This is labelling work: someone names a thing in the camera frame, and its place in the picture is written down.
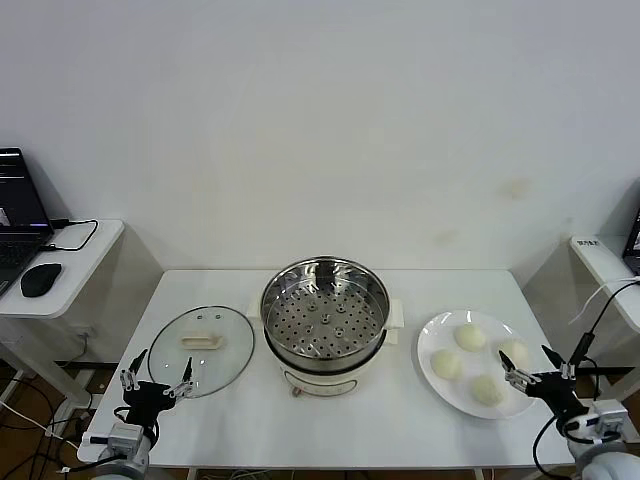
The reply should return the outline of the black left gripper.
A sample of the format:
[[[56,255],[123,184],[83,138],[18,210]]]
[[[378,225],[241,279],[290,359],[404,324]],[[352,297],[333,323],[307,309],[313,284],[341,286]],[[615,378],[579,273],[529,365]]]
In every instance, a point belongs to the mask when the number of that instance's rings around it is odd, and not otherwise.
[[[125,390],[123,400],[129,407],[125,422],[139,426],[154,426],[161,412],[173,408],[173,398],[184,398],[191,393],[194,385],[193,358],[188,359],[181,382],[171,388],[166,384],[148,381],[138,383],[137,373],[146,354],[147,349],[144,349],[127,369],[120,371],[120,382]]]

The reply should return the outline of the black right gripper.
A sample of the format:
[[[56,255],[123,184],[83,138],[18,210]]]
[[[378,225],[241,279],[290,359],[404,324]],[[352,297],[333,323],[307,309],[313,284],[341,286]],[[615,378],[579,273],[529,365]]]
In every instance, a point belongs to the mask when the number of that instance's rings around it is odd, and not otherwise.
[[[554,370],[533,375],[517,368],[508,355],[499,350],[505,380],[521,393],[543,400],[558,420],[585,415],[588,408],[575,393],[575,366],[546,345],[542,346],[542,351]]]

